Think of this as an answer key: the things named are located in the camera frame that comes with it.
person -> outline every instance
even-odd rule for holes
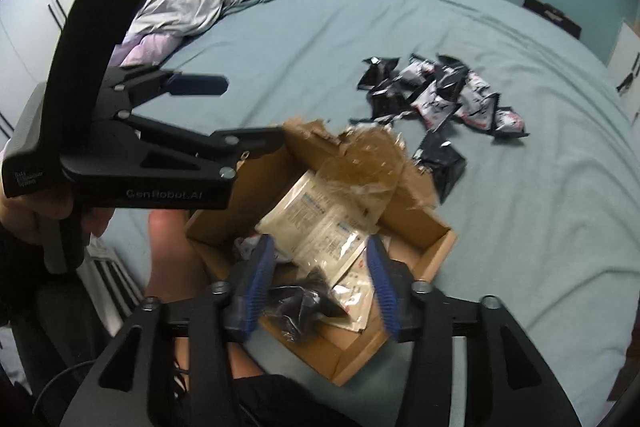
[[[63,219],[72,208],[66,185],[17,198],[6,198],[0,185],[0,320],[4,317],[11,324],[33,396],[60,371],[97,358],[110,341],[77,275],[54,276],[44,267],[36,218]],[[89,210],[82,216],[82,228],[99,237],[111,216],[113,209]],[[197,296],[209,284],[204,264],[184,234],[185,219],[182,210],[149,214],[151,276],[146,296],[178,301]],[[239,344],[227,346],[243,426],[357,427],[316,402],[293,380],[265,374]],[[175,358],[182,369],[188,369],[188,339],[176,339]],[[80,383],[81,377],[74,374],[51,386],[43,396],[38,419],[59,425]],[[41,426],[30,412],[33,396],[11,385],[0,370],[3,425]]]

mattress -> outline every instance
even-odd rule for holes
[[[468,166],[438,209],[459,240],[436,285],[462,299],[499,296],[583,425],[594,425],[625,360],[638,305],[640,168],[607,70],[580,42],[503,0],[275,0],[223,18],[167,62],[228,76],[223,98],[163,96],[138,112],[202,133],[293,116],[322,118],[339,131],[350,117],[370,116],[355,89],[361,60],[406,60],[412,52],[469,64],[530,132],[504,143],[449,126]],[[424,135],[417,121],[396,129],[411,151]],[[118,210],[106,240],[145,283],[146,212]],[[398,412],[412,346],[387,342],[342,388],[265,331],[248,349],[268,371],[302,382],[362,425],[385,426]],[[460,341],[455,354],[452,425],[462,425]]]

pink fabric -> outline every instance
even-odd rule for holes
[[[162,62],[171,55],[182,42],[182,37],[168,33],[156,33],[142,37],[140,44],[134,46],[121,66],[133,64],[153,64]]]

person's leg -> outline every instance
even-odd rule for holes
[[[152,210],[149,214],[151,243],[151,277],[145,295],[162,302],[196,297],[209,284],[200,256],[184,233],[186,214],[182,210]],[[231,373],[234,378],[255,377],[260,367],[238,344],[227,344]],[[189,367],[189,340],[176,339],[175,355],[183,369]]]

black sleeve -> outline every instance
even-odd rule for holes
[[[0,326],[30,304],[36,289],[48,279],[42,247],[16,239],[0,223]]]

